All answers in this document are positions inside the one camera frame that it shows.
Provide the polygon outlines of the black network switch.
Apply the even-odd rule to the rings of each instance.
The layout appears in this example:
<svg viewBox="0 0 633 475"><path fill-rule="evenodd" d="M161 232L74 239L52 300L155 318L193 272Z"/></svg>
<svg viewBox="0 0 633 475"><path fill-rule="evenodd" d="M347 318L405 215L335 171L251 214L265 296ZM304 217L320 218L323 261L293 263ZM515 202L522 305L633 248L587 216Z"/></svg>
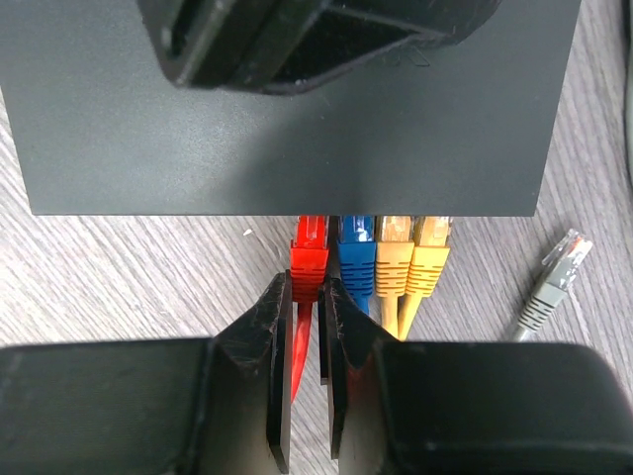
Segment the black network switch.
<svg viewBox="0 0 633 475"><path fill-rule="evenodd" d="M37 215L530 216L579 10L285 97L174 87L132 1L5 1L1 87Z"/></svg>

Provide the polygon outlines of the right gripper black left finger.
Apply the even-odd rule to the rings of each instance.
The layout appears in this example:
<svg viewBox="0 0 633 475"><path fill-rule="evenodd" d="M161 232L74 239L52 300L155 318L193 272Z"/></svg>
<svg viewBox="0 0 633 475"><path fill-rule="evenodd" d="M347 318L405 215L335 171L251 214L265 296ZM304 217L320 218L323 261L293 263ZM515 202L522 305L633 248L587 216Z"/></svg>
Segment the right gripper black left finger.
<svg viewBox="0 0 633 475"><path fill-rule="evenodd" d="M290 277L207 337L1 351L5 474L285 474Z"/></svg>

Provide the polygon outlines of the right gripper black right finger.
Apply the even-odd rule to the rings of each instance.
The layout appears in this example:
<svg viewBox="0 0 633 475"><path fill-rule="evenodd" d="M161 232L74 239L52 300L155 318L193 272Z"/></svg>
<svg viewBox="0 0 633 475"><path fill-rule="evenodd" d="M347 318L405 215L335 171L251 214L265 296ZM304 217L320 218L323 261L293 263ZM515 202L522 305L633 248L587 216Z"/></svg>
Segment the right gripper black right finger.
<svg viewBox="0 0 633 475"><path fill-rule="evenodd" d="M632 409L569 343L403 342L327 278L318 302L342 474L628 474Z"/></svg>

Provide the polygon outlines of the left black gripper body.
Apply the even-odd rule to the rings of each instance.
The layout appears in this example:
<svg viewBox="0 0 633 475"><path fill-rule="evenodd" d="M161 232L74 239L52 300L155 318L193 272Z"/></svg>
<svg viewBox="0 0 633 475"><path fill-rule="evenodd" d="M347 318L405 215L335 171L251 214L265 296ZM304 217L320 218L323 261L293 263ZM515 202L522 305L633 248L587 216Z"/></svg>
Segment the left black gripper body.
<svg viewBox="0 0 633 475"><path fill-rule="evenodd" d="M137 6L173 85L297 95L403 45L457 45L499 3L140 1Z"/></svg>

